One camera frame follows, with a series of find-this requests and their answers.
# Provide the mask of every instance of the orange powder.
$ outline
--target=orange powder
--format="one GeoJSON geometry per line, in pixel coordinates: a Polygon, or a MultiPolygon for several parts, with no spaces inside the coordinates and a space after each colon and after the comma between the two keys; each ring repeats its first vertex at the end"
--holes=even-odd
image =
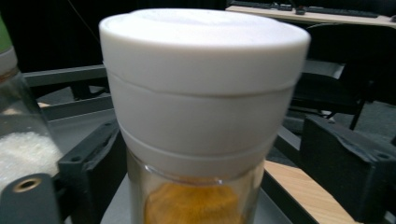
{"type": "Polygon", "coordinates": [[[227,186],[161,185],[145,205],[145,224],[243,224],[238,196],[227,186]]]}

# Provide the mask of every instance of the computer mouse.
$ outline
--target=computer mouse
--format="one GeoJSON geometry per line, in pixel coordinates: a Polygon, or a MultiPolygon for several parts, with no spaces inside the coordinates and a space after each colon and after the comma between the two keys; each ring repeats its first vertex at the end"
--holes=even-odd
{"type": "Polygon", "coordinates": [[[297,7],[296,8],[296,15],[303,16],[305,14],[306,10],[304,7],[297,7]]]}

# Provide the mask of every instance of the black chair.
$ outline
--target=black chair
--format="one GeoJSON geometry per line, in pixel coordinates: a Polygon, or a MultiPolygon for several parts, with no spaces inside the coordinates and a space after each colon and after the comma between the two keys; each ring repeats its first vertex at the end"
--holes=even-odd
{"type": "Polygon", "coordinates": [[[391,87],[395,83],[384,82],[396,76],[391,74],[396,64],[396,29],[326,23],[308,27],[307,31],[312,38],[307,59],[339,63],[344,69],[339,78],[302,73],[290,110],[330,111],[324,116],[327,119],[336,113],[353,115],[349,126],[353,130],[364,104],[377,100],[379,92],[389,93],[382,97],[385,101],[396,102],[396,87],[391,87]]]}

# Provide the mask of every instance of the keyboard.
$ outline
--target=keyboard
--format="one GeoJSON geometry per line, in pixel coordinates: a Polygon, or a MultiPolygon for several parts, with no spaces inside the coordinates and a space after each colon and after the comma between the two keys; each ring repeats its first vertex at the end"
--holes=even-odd
{"type": "Polygon", "coordinates": [[[365,18],[378,17],[378,14],[376,13],[368,12],[368,11],[359,11],[359,10],[337,9],[337,8],[327,8],[327,7],[305,7],[304,9],[307,12],[322,13],[322,14],[365,17],[365,18]]]}
{"type": "Polygon", "coordinates": [[[273,10],[281,10],[281,11],[292,11],[292,6],[280,5],[280,4],[232,1],[230,5],[236,7],[257,7],[257,8],[273,9],[273,10]]]}

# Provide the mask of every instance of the wooden desk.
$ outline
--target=wooden desk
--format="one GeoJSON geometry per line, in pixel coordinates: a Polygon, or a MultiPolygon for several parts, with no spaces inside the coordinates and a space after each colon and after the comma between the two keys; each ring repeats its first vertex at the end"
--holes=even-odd
{"type": "Polygon", "coordinates": [[[301,169],[266,161],[268,172],[318,223],[357,223],[343,207],[301,169]]]}
{"type": "Polygon", "coordinates": [[[396,22],[391,22],[390,17],[379,16],[378,18],[363,18],[363,17],[350,17],[350,16],[338,16],[321,13],[306,12],[305,15],[296,15],[293,11],[280,11],[271,9],[262,9],[255,7],[228,7],[227,11],[242,12],[248,14],[254,14],[264,17],[277,19],[280,21],[290,23],[346,23],[346,24],[360,24],[360,25],[379,25],[389,26],[396,28],[396,22]]]}

